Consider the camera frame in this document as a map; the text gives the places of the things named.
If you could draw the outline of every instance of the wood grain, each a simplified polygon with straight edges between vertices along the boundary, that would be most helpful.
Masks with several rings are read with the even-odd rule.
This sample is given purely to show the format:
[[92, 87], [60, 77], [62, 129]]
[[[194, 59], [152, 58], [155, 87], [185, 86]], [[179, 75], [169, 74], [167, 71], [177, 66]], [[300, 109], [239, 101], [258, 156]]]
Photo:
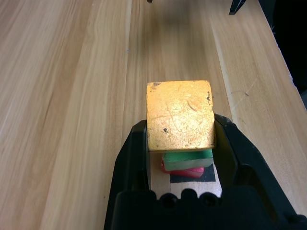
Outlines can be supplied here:
[[147, 82], [175, 80], [210, 81], [214, 112], [258, 147], [306, 215], [306, 110], [259, 3], [228, 16], [230, 4], [1, 1], [0, 229], [102, 229]]

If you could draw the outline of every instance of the black object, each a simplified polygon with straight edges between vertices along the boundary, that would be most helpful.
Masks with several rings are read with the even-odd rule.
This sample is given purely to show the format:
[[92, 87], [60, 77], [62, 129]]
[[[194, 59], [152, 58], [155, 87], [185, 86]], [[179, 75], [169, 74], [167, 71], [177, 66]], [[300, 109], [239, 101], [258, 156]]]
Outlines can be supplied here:
[[300, 93], [307, 90], [307, 1], [277, 0], [273, 32]]
[[244, 3], [245, 0], [233, 0], [230, 7], [229, 15], [235, 15]]
[[159, 200], [148, 190], [146, 121], [135, 125], [113, 172], [105, 230], [307, 229], [258, 149], [228, 118], [215, 115], [213, 159], [221, 198], [185, 189]]

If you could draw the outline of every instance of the gold block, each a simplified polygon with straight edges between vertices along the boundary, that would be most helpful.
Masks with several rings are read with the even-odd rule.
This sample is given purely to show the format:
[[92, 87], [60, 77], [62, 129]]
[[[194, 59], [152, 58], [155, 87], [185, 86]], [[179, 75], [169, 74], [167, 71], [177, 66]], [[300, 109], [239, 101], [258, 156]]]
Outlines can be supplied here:
[[148, 83], [147, 133], [149, 151], [214, 148], [214, 113], [209, 82]]

